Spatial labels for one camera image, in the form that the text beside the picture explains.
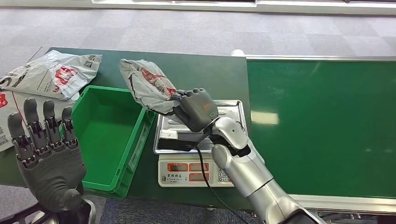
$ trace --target robot forearm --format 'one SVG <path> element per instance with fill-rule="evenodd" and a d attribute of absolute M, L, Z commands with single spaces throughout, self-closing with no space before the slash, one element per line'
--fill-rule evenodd
<path fill-rule="evenodd" d="M 212 126 L 212 138 L 216 143 L 219 138 L 214 135 L 221 136 L 226 144 L 213 146 L 213 160 L 231 178 L 263 222 L 322 223 L 276 183 L 265 167 L 264 159 L 237 122 L 227 117 L 219 118 Z"/>

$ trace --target digital display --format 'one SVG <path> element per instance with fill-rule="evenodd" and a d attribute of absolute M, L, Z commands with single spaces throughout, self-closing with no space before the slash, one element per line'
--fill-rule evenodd
<path fill-rule="evenodd" d="M 201 171 L 200 163 L 190 163 L 190 171 Z M 209 171 L 209 164 L 204 163 L 204 171 Z"/>
<path fill-rule="evenodd" d="M 204 180 L 204 176 L 202 176 L 202 175 L 191 175 L 190 180 L 192 180 L 192 181 L 203 181 Z"/>
<path fill-rule="evenodd" d="M 205 173 L 206 179 L 209 179 L 209 174 Z M 190 174 L 190 181 L 204 181 L 204 176 L 202 174 Z"/>
<path fill-rule="evenodd" d="M 171 171 L 186 171 L 186 168 L 184 165 L 171 165 L 170 170 Z"/>
<path fill-rule="evenodd" d="M 187 172 L 188 164 L 187 163 L 168 163 L 168 171 L 169 172 Z"/>

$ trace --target qr code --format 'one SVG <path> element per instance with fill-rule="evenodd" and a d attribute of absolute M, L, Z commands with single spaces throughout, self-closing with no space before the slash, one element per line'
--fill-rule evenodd
<path fill-rule="evenodd" d="M 8 142 L 8 139 L 6 138 L 5 135 L 0 136 L 0 146 L 6 144 L 7 142 Z"/>
<path fill-rule="evenodd" d="M 92 66 L 92 62 L 86 61 L 86 62 L 84 63 L 84 66 L 90 68 L 90 67 Z"/>

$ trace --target white plastic bag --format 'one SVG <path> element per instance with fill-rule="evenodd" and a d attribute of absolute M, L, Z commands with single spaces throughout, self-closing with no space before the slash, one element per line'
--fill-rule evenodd
<path fill-rule="evenodd" d="M 120 71 L 135 101 L 144 108 L 164 115 L 179 106 L 178 101 L 169 101 L 176 88 L 155 63 L 122 59 Z"/>
<path fill-rule="evenodd" d="M 95 78 L 101 60 L 52 50 L 0 77 L 0 89 L 66 100 Z"/>
<path fill-rule="evenodd" d="M 8 116 L 14 112 L 19 112 L 22 115 L 22 126 L 25 129 L 26 136 L 29 136 L 29 133 L 26 129 L 26 119 L 25 113 L 23 110 L 23 103 L 26 99 L 33 97 L 37 101 L 37 114 L 40 119 L 44 119 L 44 115 L 42 112 L 42 105 L 47 99 L 52 99 L 55 103 L 55 118 L 60 120 L 62 118 L 62 111 L 65 107 L 73 106 L 75 101 L 80 96 L 79 93 L 75 94 L 68 100 L 59 100 L 55 98 L 49 98 L 44 96 L 32 96 L 30 94 L 14 92 L 14 91 L 0 91 L 0 152 L 4 151 L 11 146 L 12 138 L 7 126 Z"/>

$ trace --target green crate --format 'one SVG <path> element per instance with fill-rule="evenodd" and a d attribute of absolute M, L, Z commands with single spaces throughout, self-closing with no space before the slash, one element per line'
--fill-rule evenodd
<path fill-rule="evenodd" d="M 71 117 L 87 169 L 85 192 L 124 198 L 155 113 L 136 103 L 129 90 L 90 85 Z"/>

